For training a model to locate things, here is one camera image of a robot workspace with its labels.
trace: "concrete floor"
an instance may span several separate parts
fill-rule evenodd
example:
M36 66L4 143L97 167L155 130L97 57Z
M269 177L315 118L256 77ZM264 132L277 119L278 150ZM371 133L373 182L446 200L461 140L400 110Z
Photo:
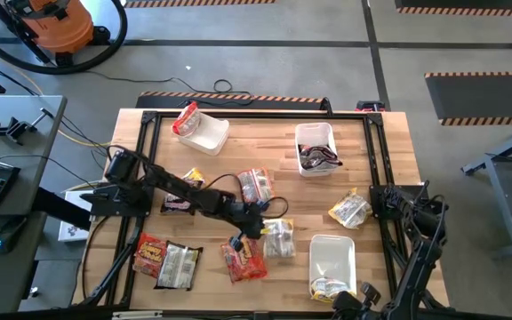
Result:
M512 43L512 18L402 15L393 3L371 0L374 29L381 42ZM107 0L86 4L92 4L98 24L104 21L116 27ZM128 16L129 39L368 41L359 0L129 9ZM30 57L18 45L5 49ZM430 193L444 194L451 206L442 266L452 306L512 316L512 259L491 258L492 251L509 244L500 210L487 176L468 178L459 170L509 137L512 127L440 126L423 77L440 71L510 71L512 50L384 49L380 61L392 109L407 113L420 175L431 181ZM254 94L327 96L336 109L353 109L358 100L379 97L368 48L125 46L96 70L135 79L178 76L205 90L212 88L214 80L227 78L237 90ZM186 90L178 84L127 84L88 74L29 75L45 94L67 96L67 116L97 141L108 141L117 110L133 108L140 92ZM24 94L21 88L0 81L9 94ZM57 138L51 156L88 180L101 176L89 149L62 137ZM45 188L56 192L78 183L52 164L43 180ZM49 219L37 253L38 259L45 260L36 274L43 295L24 301L21 309L69 303L84 244L58 243L57 233L58 221ZM47 281L50 275L60 275L60 284Z

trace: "red package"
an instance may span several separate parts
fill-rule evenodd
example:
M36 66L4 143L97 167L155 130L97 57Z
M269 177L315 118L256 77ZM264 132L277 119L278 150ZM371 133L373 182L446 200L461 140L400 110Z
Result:
M177 120L173 122L173 133L179 136L186 137L193 133L201 123L201 112L198 110L196 102L191 102L188 106L184 107Z
M230 244L220 246L227 262L230 281L235 283L245 279L258 279L268 275L262 252L256 240L243 238L244 248L236 252Z
M133 270L157 279L166 253L165 242L145 232L141 233L138 249L133 255L135 257Z

